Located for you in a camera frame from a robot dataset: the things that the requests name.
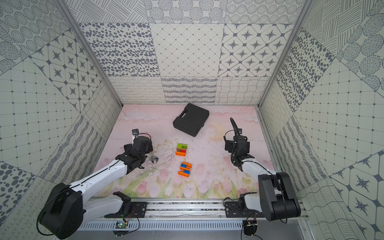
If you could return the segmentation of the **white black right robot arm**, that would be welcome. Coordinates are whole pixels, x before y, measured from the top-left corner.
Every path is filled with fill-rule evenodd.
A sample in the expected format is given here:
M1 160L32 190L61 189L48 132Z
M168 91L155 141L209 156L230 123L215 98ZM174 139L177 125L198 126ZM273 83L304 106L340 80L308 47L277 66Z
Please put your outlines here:
M268 221L286 221L301 215L301 207L287 173L269 170L250 155L247 137L236 135L231 141L224 137L224 141L225 150L231 154L231 163L259 185L258 192L240 194L232 215L245 217L261 213Z

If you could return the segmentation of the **green long lego brick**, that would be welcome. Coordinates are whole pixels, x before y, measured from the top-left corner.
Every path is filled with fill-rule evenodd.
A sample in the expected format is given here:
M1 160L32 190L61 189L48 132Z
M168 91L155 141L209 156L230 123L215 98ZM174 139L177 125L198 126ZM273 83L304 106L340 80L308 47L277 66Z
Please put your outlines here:
M186 145L186 144L177 144L177 148L178 149L187 149L188 145Z

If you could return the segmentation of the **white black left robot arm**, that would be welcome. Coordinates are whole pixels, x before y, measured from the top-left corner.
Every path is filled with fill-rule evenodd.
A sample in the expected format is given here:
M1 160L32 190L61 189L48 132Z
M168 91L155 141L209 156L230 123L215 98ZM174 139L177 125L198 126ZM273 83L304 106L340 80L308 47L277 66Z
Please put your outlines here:
M133 142L124 146L124 152L103 169L69 185L56 185L37 217L36 226L43 226L51 236L64 240L81 225L97 218L122 218L125 224L128 217L138 218L140 211L135 210L132 199L122 192L94 201L91 197L136 168L142 169L152 151L149 134L135 135Z

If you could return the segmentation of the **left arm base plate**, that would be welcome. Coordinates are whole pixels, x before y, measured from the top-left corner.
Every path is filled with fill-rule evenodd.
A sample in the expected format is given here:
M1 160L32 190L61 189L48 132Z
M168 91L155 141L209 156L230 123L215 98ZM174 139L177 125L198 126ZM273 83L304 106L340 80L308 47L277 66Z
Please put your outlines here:
M108 214L104 217L107 219L111 218L144 218L146 214L148 202L130 202L123 203L121 209L114 214Z

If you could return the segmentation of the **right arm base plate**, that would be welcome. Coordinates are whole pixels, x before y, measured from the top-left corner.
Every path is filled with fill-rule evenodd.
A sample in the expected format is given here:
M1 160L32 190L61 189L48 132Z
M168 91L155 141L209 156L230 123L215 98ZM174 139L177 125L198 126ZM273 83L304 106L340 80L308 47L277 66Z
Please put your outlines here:
M227 218L263 218L264 215L262 212L248 209L241 209L238 202L225 201L223 202L225 208L225 214Z

